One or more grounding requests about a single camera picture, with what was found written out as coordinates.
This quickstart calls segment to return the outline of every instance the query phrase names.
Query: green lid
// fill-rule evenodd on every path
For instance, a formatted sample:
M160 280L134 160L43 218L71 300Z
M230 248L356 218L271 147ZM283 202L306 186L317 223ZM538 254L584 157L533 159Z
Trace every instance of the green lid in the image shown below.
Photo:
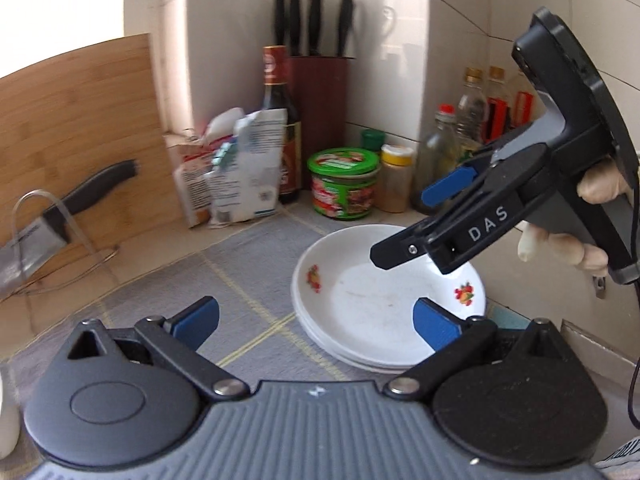
M385 143L385 136L386 134L380 130L362 130L360 132L360 145L365 150L379 152L382 149L382 145Z
M355 176L378 167L378 156L361 148L332 148L315 153L307 162L313 172L325 176Z

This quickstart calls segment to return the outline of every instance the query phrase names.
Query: finger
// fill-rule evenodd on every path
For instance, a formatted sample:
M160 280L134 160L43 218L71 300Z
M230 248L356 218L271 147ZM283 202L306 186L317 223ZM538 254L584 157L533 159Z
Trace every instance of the finger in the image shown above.
M589 168L577 187L578 196L590 204L603 204L629 191L616 163L608 158Z
M607 253L601 248L591 244L584 245L584 258L577 265L578 269L588 270L593 272L595 270L607 269L609 263L609 257Z
M518 257L523 262L531 261L546 242L549 233L542 227L527 223L518 242Z
M584 244L568 234L551 234L548 238L549 247L563 262L576 266L584 259Z
M589 273L591 276L595 276L596 278L605 278L609 273L609 269L607 267L602 267L601 269L590 270Z

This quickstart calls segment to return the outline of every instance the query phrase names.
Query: plastic tub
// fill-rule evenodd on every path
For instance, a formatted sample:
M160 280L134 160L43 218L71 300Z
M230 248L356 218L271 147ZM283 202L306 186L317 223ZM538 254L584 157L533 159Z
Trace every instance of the plastic tub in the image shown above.
M354 220L371 211L378 156L361 148L332 148L309 158L314 209L329 218Z

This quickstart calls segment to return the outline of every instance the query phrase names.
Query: knife block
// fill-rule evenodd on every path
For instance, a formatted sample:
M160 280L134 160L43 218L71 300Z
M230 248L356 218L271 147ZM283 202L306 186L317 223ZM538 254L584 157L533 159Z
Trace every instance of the knife block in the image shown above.
M306 166L316 152L344 146L347 120L346 57L295 56L287 59L291 100L302 123L302 189L310 189Z

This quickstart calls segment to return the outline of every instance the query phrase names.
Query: black knife handle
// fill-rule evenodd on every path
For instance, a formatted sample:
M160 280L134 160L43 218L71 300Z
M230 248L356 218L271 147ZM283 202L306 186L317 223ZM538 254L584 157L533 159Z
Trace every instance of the black knife handle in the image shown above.
M276 45L284 45L284 36L287 32L287 17L284 5L284 0L275 0L273 10L273 33Z
M347 45L347 36L353 22L353 0L342 0L340 3L340 15L338 17L338 48L335 55L344 56Z
M292 56L300 55L300 0L289 0L289 41Z
M118 184L137 174L138 169L135 160L123 160L112 164L108 168L104 168L90 176L80 186L63 197L62 203L72 215L78 214L95 205ZM70 238L65 229L65 217L57 206L52 205L45 209L42 218L58 236L69 243Z
M311 0L309 3L309 55L320 56L320 29L322 27L322 0Z

